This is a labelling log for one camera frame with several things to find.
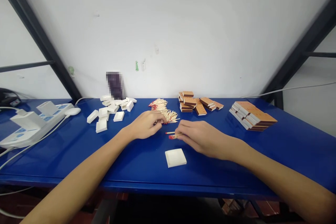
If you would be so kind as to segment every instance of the blue table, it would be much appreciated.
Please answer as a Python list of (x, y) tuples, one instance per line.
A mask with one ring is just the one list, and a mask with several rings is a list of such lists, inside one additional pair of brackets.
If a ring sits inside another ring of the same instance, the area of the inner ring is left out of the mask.
[[(53, 187), (77, 165), (108, 142), (121, 128), (131, 123), (154, 99), (138, 99), (122, 122), (108, 121), (108, 130), (96, 134), (96, 124), (86, 123), (87, 116), (102, 107), (99, 99), (79, 104), (81, 113), (67, 119), (51, 136), (37, 144), (0, 171), (1, 184)], [(264, 102), (251, 103), (278, 120), (264, 132), (246, 131), (229, 113), (239, 98), (214, 99), (224, 105), (222, 110), (208, 111), (198, 117), (196, 112), (181, 113), (177, 98), (166, 99), (167, 107), (179, 118), (205, 120), (225, 134), (241, 138), (266, 156), (304, 174), (336, 193), (336, 138)], [(46, 100), (27, 100), (21, 108), (36, 111)], [(55, 104), (69, 100), (52, 100)], [(0, 112), (0, 139), (19, 127), (9, 118), (14, 111)], [(229, 161), (203, 156), (179, 140), (169, 140), (167, 131), (178, 124), (167, 124), (154, 136), (135, 140), (120, 154), (106, 174), (101, 187), (105, 190), (207, 196), (228, 198), (276, 199), (276, 195), (247, 169)], [(165, 151), (182, 148), (187, 164), (168, 168)], [(0, 164), (13, 156), (14, 150), (0, 158)]]

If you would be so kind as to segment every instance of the hand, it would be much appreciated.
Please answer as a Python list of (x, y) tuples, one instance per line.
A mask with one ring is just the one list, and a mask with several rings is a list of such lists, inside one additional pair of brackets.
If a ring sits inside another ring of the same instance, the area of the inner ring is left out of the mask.
[(132, 140), (145, 139), (161, 129), (161, 120), (167, 123), (165, 116), (160, 111), (146, 111), (139, 115), (130, 125), (126, 126), (125, 129), (131, 134)]
[(195, 151), (206, 156), (234, 160), (239, 150), (247, 145), (244, 141), (225, 135), (205, 121), (181, 120), (175, 134), (181, 134), (178, 139), (189, 144)]

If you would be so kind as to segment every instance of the white wall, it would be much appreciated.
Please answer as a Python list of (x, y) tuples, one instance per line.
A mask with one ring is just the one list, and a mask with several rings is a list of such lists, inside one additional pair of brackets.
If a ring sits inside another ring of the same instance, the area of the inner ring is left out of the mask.
[(120, 71), (139, 98), (260, 93), (325, 1), (29, 0), (83, 95)]
[[(0, 67), (45, 61), (8, 0), (0, 0)], [(0, 87), (21, 98), (69, 98), (50, 66), (0, 73)]]
[[(315, 51), (336, 53), (336, 28)], [(335, 81), (335, 58), (310, 57), (285, 87), (318, 85)], [(336, 84), (284, 91), (283, 100), (285, 111), (336, 137)]]

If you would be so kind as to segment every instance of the white cable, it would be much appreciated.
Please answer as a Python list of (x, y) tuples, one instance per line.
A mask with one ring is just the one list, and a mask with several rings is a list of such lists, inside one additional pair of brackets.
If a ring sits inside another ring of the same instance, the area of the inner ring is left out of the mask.
[(26, 191), (26, 190), (28, 190), (28, 189), (30, 189), (30, 188), (33, 188), (33, 187), (28, 187), (28, 188), (26, 188), (26, 189), (22, 189), (22, 190), (19, 190), (19, 191), (15, 191), (15, 192), (7, 192), (7, 193), (4, 193), (4, 194), (0, 194), (0, 196), (4, 196), (4, 195), (9, 195), (9, 194), (14, 194), (14, 193), (20, 193), (20, 192), (22, 192), (22, 191)]
[[(48, 136), (49, 136), (51, 133), (53, 133), (53, 132), (54, 132), (54, 131), (55, 131), (55, 130), (56, 130), (56, 129), (57, 129), (57, 128), (64, 122), (64, 121), (65, 121), (65, 119), (67, 119), (68, 117), (70, 117), (70, 115), (67, 115), (66, 117), (64, 117), (63, 120), (60, 121), (59, 124), (58, 124), (52, 131), (50, 131), (47, 135), (45, 135), (44, 137), (42, 137), (39, 141), (37, 141), (36, 143), (34, 143), (34, 144), (28, 146), (27, 148), (23, 149), (22, 151), (20, 151), (19, 153), (15, 154), (15, 155), (14, 155), (13, 157), (11, 157), (10, 159), (8, 159), (5, 163), (3, 163), (2, 166), (0, 166), (0, 170), (1, 170), (6, 164), (8, 164), (10, 161), (12, 161), (14, 158), (16, 158), (18, 155), (20, 155), (22, 152), (25, 152), (26, 150), (28, 150), (28, 149), (30, 149), (31, 147), (33, 147), (35, 144), (41, 142), (43, 139), (45, 139), (46, 137), (48, 137)], [(20, 192), (20, 191), (10, 192), (10, 193), (7, 193), (7, 194), (13, 194), (13, 193), (18, 193), (18, 192)], [(24, 219), (24, 218), (25, 218), (25, 216), (17, 216), (17, 215), (13, 215), (13, 214), (7, 213), (6, 211), (2, 210), (1, 208), (0, 208), (0, 214), (3, 214), (3, 215), (5, 215), (5, 216), (7, 216), (7, 217), (11, 217), (11, 218), (16, 218), (16, 219)]]
[(51, 133), (53, 133), (63, 122), (65, 119), (67, 119), (69, 116), (66, 116), (63, 118), (63, 120), (52, 130), (50, 131), (47, 135), (45, 135), (44, 137), (42, 137), (40, 140), (38, 140), (36, 143), (26, 147), (25, 149), (23, 149), (22, 151), (20, 151), (19, 153), (15, 154), (13, 157), (11, 157), (10, 159), (8, 159), (5, 163), (3, 163), (2, 166), (0, 166), (0, 170), (6, 165), (8, 164), (10, 161), (12, 161), (14, 158), (16, 158), (17, 156), (19, 156), (22, 152), (25, 152), (26, 150), (30, 149), (31, 147), (33, 147), (35, 144), (41, 142), (43, 139), (45, 139), (46, 137), (48, 137)]
[(18, 108), (13, 108), (13, 107), (0, 107), (0, 109), (2, 109), (2, 108), (3, 108), (3, 109), (9, 109), (9, 108), (10, 108), (10, 109), (19, 110)]
[(14, 147), (10, 147), (10, 148), (8, 148), (7, 150), (5, 150), (4, 152), (2, 152), (2, 153), (0, 154), (0, 157), (3, 156), (3, 155), (5, 155), (6, 153), (12, 151), (12, 150), (14, 150)]
[(259, 96), (264, 96), (264, 95), (268, 95), (268, 94), (272, 94), (272, 93), (276, 93), (276, 92), (280, 92), (280, 91), (284, 91), (284, 90), (289, 90), (289, 89), (298, 89), (298, 88), (312, 88), (312, 87), (315, 87), (315, 86), (326, 86), (326, 85), (331, 85), (331, 84), (335, 84), (336, 82), (331, 82), (331, 83), (326, 83), (326, 84), (320, 84), (320, 85), (312, 85), (312, 86), (301, 86), (301, 87), (288, 87), (288, 88), (285, 88), (285, 89), (279, 89), (279, 90), (275, 90), (275, 91), (272, 91), (272, 92), (268, 92), (268, 93), (265, 93), (265, 94), (258, 94), (256, 96), (244, 96), (244, 97), (241, 97), (241, 98), (253, 98), (253, 97), (259, 97)]
[(16, 218), (16, 219), (24, 219), (25, 218), (25, 216), (18, 216), (18, 215), (13, 215), (11, 213), (7, 213), (6, 211), (2, 210), (1, 208), (0, 208), (0, 214), (3, 214), (5, 216), (11, 217), (11, 218)]
[(95, 97), (91, 97), (91, 96), (88, 96), (88, 97), (82, 97), (82, 98), (79, 98), (79, 99), (76, 101), (75, 106), (77, 105), (77, 103), (78, 103), (80, 100), (83, 100), (83, 99), (89, 99), (89, 98), (91, 98), (91, 99), (96, 99)]

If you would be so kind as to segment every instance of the stack of matchboxes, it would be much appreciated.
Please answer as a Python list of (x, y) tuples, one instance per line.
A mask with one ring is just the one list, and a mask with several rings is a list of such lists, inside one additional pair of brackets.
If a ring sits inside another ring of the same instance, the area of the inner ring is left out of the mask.
[(224, 105), (210, 100), (207, 97), (200, 99), (194, 98), (194, 93), (191, 91), (179, 92), (178, 100), (180, 102), (181, 112), (192, 112), (193, 109), (195, 109), (197, 115), (199, 116), (205, 116), (207, 114), (204, 108), (213, 111), (215, 109), (220, 110), (224, 107)]
[(229, 112), (250, 131), (264, 131), (277, 122), (269, 114), (262, 112), (252, 103), (247, 101), (236, 101)]

